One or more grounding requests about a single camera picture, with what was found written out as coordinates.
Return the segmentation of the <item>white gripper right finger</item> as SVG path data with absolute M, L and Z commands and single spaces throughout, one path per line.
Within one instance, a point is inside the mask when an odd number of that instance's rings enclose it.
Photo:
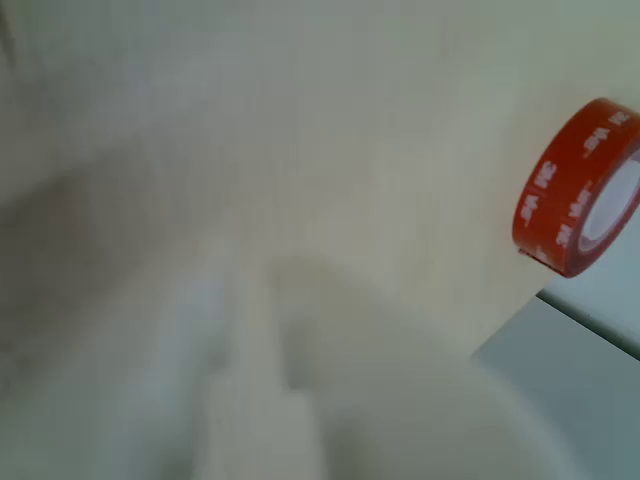
M 428 330 L 366 319 L 319 339 L 330 478 L 579 478 L 538 415 Z

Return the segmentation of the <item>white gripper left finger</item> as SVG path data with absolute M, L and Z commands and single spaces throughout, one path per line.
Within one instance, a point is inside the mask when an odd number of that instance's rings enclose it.
M 207 380 L 197 479 L 317 479 L 318 429 L 311 399 L 285 382 L 266 265 L 246 250 L 227 263 L 227 364 Z

